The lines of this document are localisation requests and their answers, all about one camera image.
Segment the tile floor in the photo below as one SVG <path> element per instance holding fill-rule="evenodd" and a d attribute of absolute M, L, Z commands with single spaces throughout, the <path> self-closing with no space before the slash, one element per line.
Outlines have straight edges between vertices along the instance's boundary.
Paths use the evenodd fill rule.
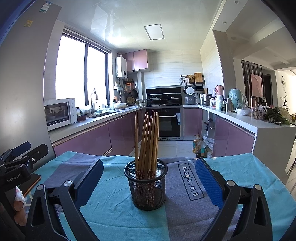
<path fill-rule="evenodd" d="M 192 152 L 192 141 L 159 141 L 158 157 L 195 157 L 195 154 Z M 295 157 L 296 141 L 294 142 L 291 157 L 286 167 L 286 172 L 288 172 L 292 166 Z M 289 176 L 286 187 L 296 200 L 296 165 Z"/>

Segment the white water heater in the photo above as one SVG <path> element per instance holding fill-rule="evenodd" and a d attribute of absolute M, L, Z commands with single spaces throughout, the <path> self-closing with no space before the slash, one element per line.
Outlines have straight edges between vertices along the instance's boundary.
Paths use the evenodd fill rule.
<path fill-rule="evenodd" d="M 117 57 L 116 58 L 116 77 L 127 79 L 128 73 L 127 73 L 127 67 L 126 67 L 126 59 L 123 57 Z"/>

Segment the metal screw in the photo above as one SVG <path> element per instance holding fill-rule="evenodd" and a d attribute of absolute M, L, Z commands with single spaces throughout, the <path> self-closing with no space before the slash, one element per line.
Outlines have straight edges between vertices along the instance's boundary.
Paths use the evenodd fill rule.
<path fill-rule="evenodd" d="M 65 187 L 71 186 L 71 184 L 72 184 L 72 181 L 65 181 L 64 182 Z"/>
<path fill-rule="evenodd" d="M 228 180 L 227 185 L 233 187 L 235 185 L 235 183 L 232 180 Z"/>
<path fill-rule="evenodd" d="M 42 190 L 43 189 L 43 186 L 44 185 L 42 185 L 42 184 L 38 185 L 37 190 L 39 190 L 39 191 Z"/>
<path fill-rule="evenodd" d="M 255 185 L 255 188 L 256 188 L 258 191 L 260 191 L 260 190 L 262 189 L 262 187 L 261 187 L 259 184 L 256 184 L 256 185 Z"/>

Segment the window frame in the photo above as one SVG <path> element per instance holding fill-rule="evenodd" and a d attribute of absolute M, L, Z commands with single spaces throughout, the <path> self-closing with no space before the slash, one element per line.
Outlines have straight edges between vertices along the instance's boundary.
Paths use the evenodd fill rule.
<path fill-rule="evenodd" d="M 82 41 L 79 38 L 75 38 L 71 35 L 68 35 L 66 33 L 62 33 L 62 36 L 74 39 L 76 41 L 79 41 L 81 43 L 85 44 L 85 50 L 84 50 L 84 79 L 83 79 L 83 83 L 84 83 L 84 99 L 85 99 L 85 106 L 89 105 L 89 95 L 88 95 L 88 91 L 87 91 L 87 55 L 88 55 L 88 47 L 94 48 L 100 52 L 102 52 L 103 54 L 105 54 L 105 90 L 106 90 L 106 102 L 107 105 L 110 104 L 110 92 L 109 92 L 109 76 L 108 76 L 108 53 L 85 42 Z"/>

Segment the white countertop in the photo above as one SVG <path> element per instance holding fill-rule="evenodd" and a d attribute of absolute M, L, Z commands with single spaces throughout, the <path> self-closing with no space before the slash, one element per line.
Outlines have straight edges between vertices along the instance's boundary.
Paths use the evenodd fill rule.
<path fill-rule="evenodd" d="M 137 111 L 142 109 L 142 107 L 127 107 L 125 110 L 121 110 L 116 113 L 112 113 L 110 115 L 105 115 L 101 117 L 94 117 L 94 118 L 87 118 L 85 121 L 75 122 L 74 124 L 70 124 L 67 126 L 63 126 L 54 130 L 49 131 L 49 137 L 51 140 L 51 143 L 54 143 L 58 140 L 61 140 L 67 136 L 70 136 L 74 133 L 77 133 L 79 131 L 83 131 L 87 128 L 96 126 L 98 124 L 101 124 L 103 122 L 118 118 L 122 115 L 129 114 L 131 112 Z"/>
<path fill-rule="evenodd" d="M 237 124 L 238 126 L 241 126 L 250 132 L 253 132 L 254 134 L 257 134 L 258 129 L 265 129 L 265 128 L 296 128 L 294 125 L 276 125 L 273 123 L 265 122 L 262 120 L 253 120 L 251 119 L 250 116 L 244 116 L 244 115 L 238 115 L 236 113 L 231 113 L 231 112 L 225 112 L 225 111 L 220 111 L 216 110 L 216 108 L 212 108 L 209 106 L 204 106 L 204 105 L 184 105 L 184 108 L 201 108 L 203 110 L 209 111 L 215 115 L 221 116 L 224 119 L 227 119 L 234 124 Z"/>

